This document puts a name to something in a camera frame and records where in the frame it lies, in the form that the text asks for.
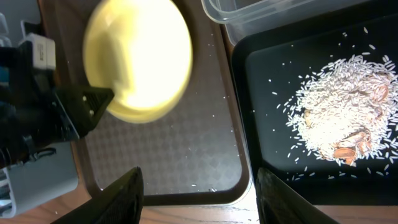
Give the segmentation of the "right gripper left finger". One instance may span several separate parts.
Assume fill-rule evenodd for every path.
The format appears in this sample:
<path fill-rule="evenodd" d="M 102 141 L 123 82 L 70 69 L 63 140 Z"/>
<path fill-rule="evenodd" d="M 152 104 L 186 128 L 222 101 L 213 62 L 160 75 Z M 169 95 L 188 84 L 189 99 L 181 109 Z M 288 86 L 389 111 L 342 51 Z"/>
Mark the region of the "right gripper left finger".
<path fill-rule="evenodd" d="M 140 222 L 144 181 L 135 167 L 83 205 L 55 220 L 54 224 L 136 224 Z"/>

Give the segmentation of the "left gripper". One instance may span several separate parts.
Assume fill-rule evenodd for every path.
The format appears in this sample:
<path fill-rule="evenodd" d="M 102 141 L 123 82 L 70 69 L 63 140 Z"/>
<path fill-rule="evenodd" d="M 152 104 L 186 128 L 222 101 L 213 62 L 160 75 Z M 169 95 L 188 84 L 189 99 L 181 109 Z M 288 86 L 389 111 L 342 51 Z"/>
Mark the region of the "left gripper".
<path fill-rule="evenodd" d="M 56 153 L 51 145 L 85 137 L 114 98 L 110 88 L 57 86 L 50 70 L 34 67 L 34 45 L 1 47 L 9 85 L 1 87 L 1 167 Z"/>

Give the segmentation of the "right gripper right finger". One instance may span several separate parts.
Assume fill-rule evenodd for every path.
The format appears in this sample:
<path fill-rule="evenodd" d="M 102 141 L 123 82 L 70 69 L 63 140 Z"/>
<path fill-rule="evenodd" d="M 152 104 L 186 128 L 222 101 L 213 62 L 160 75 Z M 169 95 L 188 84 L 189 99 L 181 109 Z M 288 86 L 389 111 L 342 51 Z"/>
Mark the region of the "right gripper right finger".
<path fill-rule="evenodd" d="M 260 224 L 336 224 L 268 169 L 256 177 L 256 201 Z"/>

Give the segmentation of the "yellow round plate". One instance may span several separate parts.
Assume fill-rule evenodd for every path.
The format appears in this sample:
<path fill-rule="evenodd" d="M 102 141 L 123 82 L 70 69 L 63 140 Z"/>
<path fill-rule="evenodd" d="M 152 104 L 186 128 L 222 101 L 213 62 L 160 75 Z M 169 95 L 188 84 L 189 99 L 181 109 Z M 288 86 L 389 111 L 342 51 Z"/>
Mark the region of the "yellow round plate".
<path fill-rule="evenodd" d="M 171 111 L 193 68 L 190 31 L 170 0 L 100 1 L 82 51 L 89 84 L 112 89 L 107 110 L 129 123 L 148 123 Z"/>

